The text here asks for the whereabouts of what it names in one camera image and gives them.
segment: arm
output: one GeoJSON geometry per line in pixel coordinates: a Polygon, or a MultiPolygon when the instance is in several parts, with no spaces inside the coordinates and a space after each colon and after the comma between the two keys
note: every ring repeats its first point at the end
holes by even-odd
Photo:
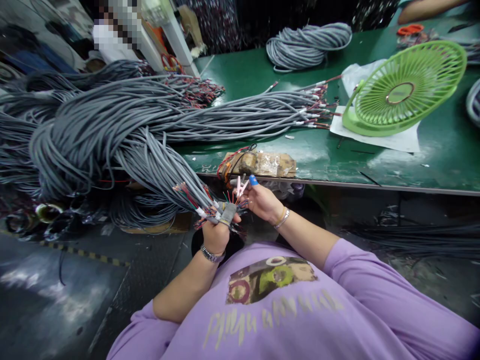
{"type": "MultiPolygon", "coordinates": [[[[226,225],[218,226],[229,231],[226,225]]],[[[218,267],[218,263],[209,261],[198,251],[187,267],[153,299],[153,312],[156,317],[180,324],[197,301],[210,289],[218,267]]]]}
{"type": "MultiPolygon", "coordinates": [[[[235,214],[233,222],[240,222],[235,214]]],[[[230,238],[229,227],[207,221],[203,227],[203,244],[209,253],[221,256],[230,238]]],[[[210,289],[218,263],[198,251],[183,271],[153,299],[153,312],[161,320],[181,323],[197,301],[210,289]]]]}
{"type": "MultiPolygon", "coordinates": [[[[251,201],[248,207],[253,213],[272,225],[279,223],[285,214],[282,203],[273,192],[259,185],[254,175],[250,176],[250,184],[251,188],[245,191],[240,200],[248,197],[251,201]]],[[[299,255],[319,269],[323,269],[330,250],[339,240],[338,236],[312,224],[293,211],[290,211],[289,217],[278,231],[299,255]]]]}
{"type": "Polygon", "coordinates": [[[323,271],[384,321],[416,359],[472,359],[479,329],[419,292],[373,253],[341,239],[323,271]]]}
{"type": "Polygon", "coordinates": [[[468,1],[469,0],[412,1],[401,11],[398,17],[398,25],[434,18],[450,9],[466,4],[468,1]]]}
{"type": "MultiPolygon", "coordinates": [[[[233,221],[240,222],[238,214],[233,221]]],[[[208,252],[218,256],[223,254],[230,238],[228,226],[207,221],[202,231],[203,244],[208,252]]],[[[107,360],[160,359],[179,324],[210,289],[218,266],[197,252],[166,288],[132,315],[131,324],[117,337],[107,360]]]]}

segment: printed graphic on shirt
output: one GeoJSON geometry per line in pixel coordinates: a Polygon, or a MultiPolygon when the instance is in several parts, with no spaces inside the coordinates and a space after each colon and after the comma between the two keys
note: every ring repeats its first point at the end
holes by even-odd
{"type": "Polygon", "coordinates": [[[280,327],[292,329],[292,322],[297,316],[313,316],[319,314],[335,314],[345,308],[340,300],[331,295],[327,289],[319,288],[307,293],[292,293],[290,296],[279,296],[266,299],[255,306],[226,306],[224,311],[211,315],[206,330],[203,348],[218,350],[222,343],[238,339],[238,346],[244,341],[254,339],[254,333],[272,332],[280,327]]]}
{"type": "Polygon", "coordinates": [[[226,304],[253,304],[275,289],[318,280],[310,264],[302,258],[270,257],[230,275],[226,304]]]}

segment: green table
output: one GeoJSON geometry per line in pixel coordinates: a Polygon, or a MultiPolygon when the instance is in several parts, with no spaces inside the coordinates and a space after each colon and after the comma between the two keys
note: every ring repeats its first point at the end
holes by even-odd
{"type": "MultiPolygon", "coordinates": [[[[444,35],[464,22],[465,18],[451,17],[422,24],[444,35]]],[[[225,86],[225,93],[216,101],[228,102],[259,94],[275,81],[279,84],[274,90],[294,90],[339,75],[350,64],[365,65],[388,58],[398,51],[397,29],[355,33],[346,49],[328,55],[328,63],[305,71],[275,73],[263,48],[203,57],[196,64],[200,72],[204,70],[202,78],[225,86]]],[[[285,181],[480,196],[480,129],[470,122],[465,111],[465,97],[479,77],[480,66],[467,68],[455,94],[422,120],[418,128],[420,152],[415,154],[349,138],[337,148],[340,137],[320,129],[292,129],[288,134],[294,135],[294,140],[282,135],[258,141],[257,149],[288,153],[297,161],[296,178],[285,181]]],[[[338,81],[329,84],[327,99],[331,102],[340,96],[340,104],[346,105],[348,99],[339,90],[339,84],[338,81]]],[[[214,175],[226,152],[250,143],[176,145],[175,149],[197,173],[214,175]]]]}

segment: woman's right hand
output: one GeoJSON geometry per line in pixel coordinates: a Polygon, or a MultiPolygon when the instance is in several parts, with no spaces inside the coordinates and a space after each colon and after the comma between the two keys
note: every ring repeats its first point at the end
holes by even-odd
{"type": "Polygon", "coordinates": [[[250,186],[240,197],[240,202],[249,199],[246,208],[259,218],[275,225],[284,212],[284,206],[274,193],[259,184],[255,175],[250,175],[250,186]]]}

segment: green desk fan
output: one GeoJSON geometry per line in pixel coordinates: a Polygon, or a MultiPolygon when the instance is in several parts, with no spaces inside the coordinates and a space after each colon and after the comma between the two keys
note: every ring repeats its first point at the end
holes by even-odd
{"type": "Polygon", "coordinates": [[[467,54],[455,42],[430,41],[405,49],[358,84],[343,126],[371,137],[400,133],[452,96],[466,66],[467,54]]]}

